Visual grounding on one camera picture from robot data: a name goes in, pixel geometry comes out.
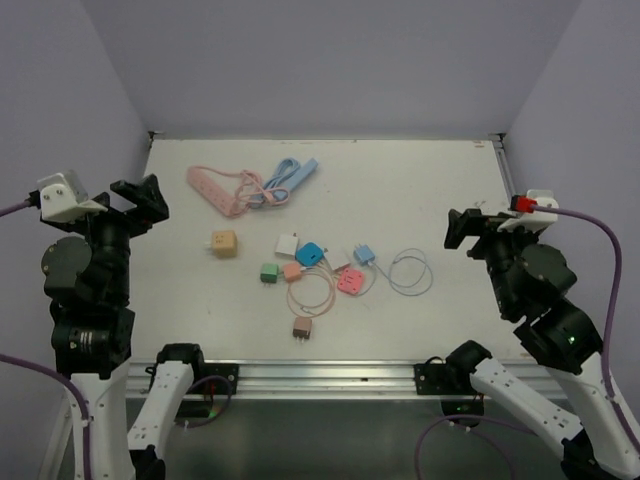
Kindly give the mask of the pink power strip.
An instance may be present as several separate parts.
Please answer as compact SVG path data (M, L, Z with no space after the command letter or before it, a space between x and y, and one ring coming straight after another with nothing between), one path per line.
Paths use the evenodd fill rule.
M245 213L240 200L221 187L210 173L228 178L236 178L237 174L221 172L205 166L191 166L187 169L186 180L203 199L227 218L237 218Z

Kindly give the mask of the pink square charger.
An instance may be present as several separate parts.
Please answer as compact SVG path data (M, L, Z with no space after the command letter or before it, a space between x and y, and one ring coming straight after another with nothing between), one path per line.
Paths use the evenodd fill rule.
M363 291L364 282L365 275L362 271L346 267L338 277L336 288L344 294L357 296Z

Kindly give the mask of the light blue power strip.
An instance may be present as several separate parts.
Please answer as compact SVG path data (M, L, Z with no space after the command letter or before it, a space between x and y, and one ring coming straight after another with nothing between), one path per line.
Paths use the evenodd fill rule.
M292 193L315 173L319 166L311 158L302 164L295 158L281 160L267 180L258 177L259 189L250 197L249 208L279 207L290 200Z

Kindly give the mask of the blue square charger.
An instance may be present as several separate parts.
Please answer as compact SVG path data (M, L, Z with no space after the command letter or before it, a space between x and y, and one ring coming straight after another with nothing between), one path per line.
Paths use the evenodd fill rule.
M295 253L295 260L303 267L313 267L324 259L325 252L314 242L308 242Z

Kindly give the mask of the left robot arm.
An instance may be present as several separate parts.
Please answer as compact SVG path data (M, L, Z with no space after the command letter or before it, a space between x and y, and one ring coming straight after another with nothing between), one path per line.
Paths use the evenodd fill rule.
M169 217L155 175L119 180L111 192L131 202L120 211L104 192L90 197L72 171L38 183L42 223L65 232L43 254L44 293L54 328L56 371L68 381L79 479L163 479L164 449L187 392L208 379L192 343L162 348L134 425L127 424L126 383L135 314L130 309L130 242Z

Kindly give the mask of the silver white charger block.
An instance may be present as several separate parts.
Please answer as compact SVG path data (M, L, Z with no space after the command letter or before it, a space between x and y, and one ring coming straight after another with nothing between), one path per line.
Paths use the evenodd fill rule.
M350 266L351 262L347 256L341 253L328 252L326 255L327 263L332 272L339 272Z

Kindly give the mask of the white charger plug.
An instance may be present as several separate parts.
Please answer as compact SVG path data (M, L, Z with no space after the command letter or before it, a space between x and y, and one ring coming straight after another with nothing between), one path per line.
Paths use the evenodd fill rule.
M280 234L274 248L274 254L280 258L294 259L299 246L296 234Z

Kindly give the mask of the light blue small plug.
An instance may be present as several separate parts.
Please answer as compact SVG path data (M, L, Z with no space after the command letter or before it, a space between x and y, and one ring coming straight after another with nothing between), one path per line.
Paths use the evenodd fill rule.
M371 265L376 260L375 253L366 244L356 245L353 250L353 256L359 265Z

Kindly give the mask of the green plug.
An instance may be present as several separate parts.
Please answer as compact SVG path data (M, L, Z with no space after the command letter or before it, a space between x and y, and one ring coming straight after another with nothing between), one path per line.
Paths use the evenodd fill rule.
M274 285L278 283L280 276L280 266L275 263L263 263L260 268L259 280L263 285Z

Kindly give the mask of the beige cube socket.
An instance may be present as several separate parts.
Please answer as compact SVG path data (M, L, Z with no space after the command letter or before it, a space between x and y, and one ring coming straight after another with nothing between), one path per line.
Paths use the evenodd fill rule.
M205 250L218 259L231 259L238 255L238 238L234 230L218 230L210 235Z

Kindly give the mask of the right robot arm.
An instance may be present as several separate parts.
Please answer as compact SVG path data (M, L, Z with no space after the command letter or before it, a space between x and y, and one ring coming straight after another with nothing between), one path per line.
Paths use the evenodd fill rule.
M550 200L516 197L509 213L478 209L448 213L444 246L457 249L476 238L469 258L486 264L502 319L536 363L564 392L571 412L557 406L512 375L491 353L467 341L445 360L451 389L473 389L499 403L559 458L569 479L636 479L639 423L617 387L609 366L613 316L621 280L619 240L602 221L561 209ZM564 255L539 237L558 216L599 227L614 248L614 274L605 330L566 295L577 277Z

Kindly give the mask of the pink charger plug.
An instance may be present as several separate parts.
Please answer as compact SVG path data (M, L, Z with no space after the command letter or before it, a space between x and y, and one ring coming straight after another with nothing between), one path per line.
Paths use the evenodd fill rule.
M298 281L302 278L303 267L297 263L292 262L282 266L282 275L287 283Z

